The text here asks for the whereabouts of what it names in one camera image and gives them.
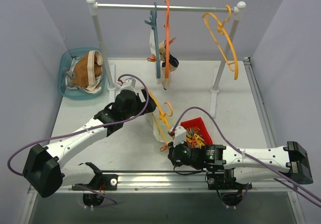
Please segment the metal rod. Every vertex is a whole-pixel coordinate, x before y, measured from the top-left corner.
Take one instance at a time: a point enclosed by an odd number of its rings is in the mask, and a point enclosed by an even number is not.
[[[236,28],[237,28],[237,25],[239,24],[239,21],[237,20],[234,20],[233,21],[233,25],[232,25],[232,29],[231,29],[231,32],[230,32],[230,39],[231,39],[231,42],[233,41],[233,38],[234,38],[234,35],[235,35],[235,31],[236,31]],[[230,52],[230,45],[229,43],[227,42],[226,45],[225,45],[225,49],[224,49],[224,54],[225,56],[227,57],[227,54],[229,54]],[[225,60],[223,59],[220,63],[220,67],[219,67],[219,70],[217,72],[217,75],[216,75],[216,78],[215,78],[215,82],[214,82],[214,85],[212,87],[212,91],[213,92],[216,92],[219,90],[219,83],[220,83],[220,80],[221,80],[221,77],[222,77],[222,74],[223,74],[223,70],[224,70],[224,67],[225,67]]]
[[[106,50],[104,40],[102,38],[98,16],[97,15],[92,16],[92,20],[94,22],[95,31],[96,31],[96,35],[97,35],[98,43],[99,43],[99,48],[100,48],[101,55],[102,55],[102,58],[104,61],[104,68],[106,70],[106,75],[107,75],[107,80],[108,80],[108,89],[113,90],[113,89],[115,89],[115,84],[114,84],[112,76],[111,76],[110,67],[109,67],[109,63],[108,63],[108,57],[107,57],[107,50]]]
[[[98,9],[136,9],[136,10],[155,10],[154,5],[125,5],[125,4],[102,4],[97,3]],[[158,11],[166,11],[167,6],[157,6]],[[170,6],[170,10],[173,12],[222,12],[227,13],[226,7],[181,7]]]

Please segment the yellow hanger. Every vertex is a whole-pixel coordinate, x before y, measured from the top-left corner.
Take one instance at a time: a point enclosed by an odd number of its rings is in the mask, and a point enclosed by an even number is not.
[[[210,33],[211,33],[211,35],[212,35],[212,37],[213,37],[216,45],[217,45],[218,48],[220,49],[220,52],[221,52],[221,54],[222,54],[225,62],[227,63],[227,65],[228,65],[228,67],[230,68],[230,70],[231,70],[232,72],[234,72],[234,80],[236,80],[236,79],[238,78],[238,75],[239,75],[239,65],[238,65],[238,62],[237,62],[237,56],[236,56],[236,52],[235,52],[235,50],[234,50],[234,46],[233,46],[233,44],[232,44],[232,41],[231,41],[229,35],[227,34],[225,28],[224,28],[224,24],[231,19],[231,8],[230,8],[229,5],[226,5],[225,7],[226,7],[226,8],[228,9],[228,11],[229,11],[229,16],[228,16],[227,19],[225,19],[225,20],[223,21],[223,23],[221,23],[221,21],[218,19],[218,17],[217,17],[216,15],[214,15],[212,12],[206,12],[206,13],[204,13],[203,16],[202,16],[202,18],[204,18],[205,25],[206,25],[207,29],[210,31]],[[234,58],[234,62],[229,62],[229,61],[227,60],[227,58],[226,58],[226,56],[225,56],[225,54],[224,54],[224,52],[223,52],[223,50],[222,50],[219,42],[216,40],[216,37],[215,37],[214,33],[212,32],[212,29],[211,29],[210,24],[209,24],[209,15],[211,15],[211,16],[217,21],[217,31],[218,31],[221,35],[225,35],[225,37],[226,37],[226,39],[227,39],[227,42],[228,42],[229,45],[230,45],[230,48],[231,48],[231,51],[232,51],[232,54],[233,54],[233,58]]]
[[[170,107],[171,113],[170,113],[170,114],[169,114],[169,113],[164,113],[161,105],[159,104],[159,102],[158,102],[157,99],[155,98],[155,96],[154,96],[154,94],[152,93],[152,91],[148,90],[148,93],[150,94],[150,96],[152,97],[152,99],[154,100],[154,102],[156,103],[156,105],[157,105],[157,107],[158,107],[158,110],[159,110],[159,119],[160,119],[161,121],[163,121],[163,122],[166,124],[167,128],[170,130],[170,129],[171,129],[171,125],[170,125],[170,123],[167,121],[166,115],[167,115],[168,117],[173,116],[174,110],[173,110],[172,105],[171,105],[169,102],[165,102],[165,104],[167,104],[167,105]],[[159,125],[159,123],[158,123],[158,120],[157,120],[156,116],[154,115],[154,113],[151,113],[151,115],[152,115],[152,117],[153,117],[153,119],[154,119],[154,121],[155,121],[155,123],[156,123],[156,125],[157,125],[157,128],[158,128],[158,130],[159,130],[162,138],[163,138],[164,141],[165,141],[165,145],[160,148],[160,151],[164,151],[164,150],[168,149],[169,144],[168,144],[168,142],[167,142],[167,140],[166,140],[166,138],[165,138],[164,133],[163,133],[162,130],[161,130],[161,127],[160,127],[160,125]]]

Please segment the screw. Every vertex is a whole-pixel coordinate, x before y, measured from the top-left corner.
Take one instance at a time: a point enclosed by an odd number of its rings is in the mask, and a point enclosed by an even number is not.
[[[112,186],[115,186],[115,185],[117,185],[117,180],[114,178],[114,179],[111,179],[110,180],[110,184],[112,185]]]
[[[214,178],[210,178],[210,179],[208,180],[208,183],[209,183],[209,185],[213,185],[213,184],[214,184]]]

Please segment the white rack pole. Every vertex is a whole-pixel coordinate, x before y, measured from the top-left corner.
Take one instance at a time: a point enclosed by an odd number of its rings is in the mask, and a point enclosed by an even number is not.
[[[242,18],[242,15],[243,15],[243,12],[245,10],[245,7],[246,7],[245,2],[239,2],[237,4],[237,6],[234,8],[235,18],[234,18],[234,21],[233,21],[233,25],[232,25],[232,29],[231,29],[230,35],[229,35],[229,37],[231,39],[231,42],[233,41],[237,25],[239,24],[239,21]],[[227,42],[226,45],[225,45],[225,49],[224,49],[225,56],[227,56],[227,54],[229,52],[230,52],[230,45]],[[221,63],[220,63],[220,67],[219,67],[219,70],[217,72],[216,78],[215,78],[214,85],[212,87],[212,92],[218,92],[219,91],[219,83],[220,83],[220,80],[221,80],[221,77],[222,77],[222,74],[223,74],[224,67],[225,67],[225,60],[222,60]]]
[[[101,4],[97,3],[99,9],[130,9],[130,10],[155,10],[154,5],[125,5],[125,4]],[[157,6],[158,11],[167,11],[167,6]],[[171,12],[229,12],[226,7],[182,7],[182,6],[170,6]]]
[[[94,22],[94,26],[95,26],[95,31],[96,31],[96,35],[98,38],[98,43],[99,43],[99,48],[101,51],[101,55],[104,61],[104,67],[106,70],[106,75],[107,75],[107,80],[108,80],[108,90],[112,91],[116,89],[116,86],[113,82],[112,76],[111,76],[111,72],[110,72],[110,66],[108,63],[108,57],[107,57],[107,50],[106,50],[106,46],[104,43],[104,40],[102,38],[102,34],[101,34],[101,29],[100,29],[100,25],[99,25],[99,20],[98,20],[98,15],[97,15],[97,3],[96,0],[86,0],[87,3],[89,4],[89,10],[90,10],[90,14],[92,17],[92,20]]]

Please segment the white table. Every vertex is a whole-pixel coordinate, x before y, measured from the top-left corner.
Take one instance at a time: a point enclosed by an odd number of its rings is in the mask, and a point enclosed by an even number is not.
[[[144,60],[110,60],[109,63],[115,64],[116,77],[124,73],[140,77],[160,103],[169,101],[172,104],[173,118],[177,119],[191,106],[209,110],[214,68],[220,62],[180,61],[179,68],[172,73],[172,84],[167,91],[156,84],[153,63]],[[233,80],[234,73],[227,66],[224,70],[215,119],[226,138],[235,146],[266,148],[267,143],[243,62],[239,62],[239,68],[238,80]],[[71,100],[64,97],[53,136],[75,131],[102,110],[108,100],[107,88],[102,95],[91,100]],[[183,121],[197,117],[202,117],[214,144],[226,144],[202,112],[192,110],[184,116]],[[92,162],[102,170],[172,170],[172,164],[167,158],[168,152],[159,151],[162,145],[163,143],[155,140],[151,125],[145,117],[139,117],[79,153],[67,166]]]

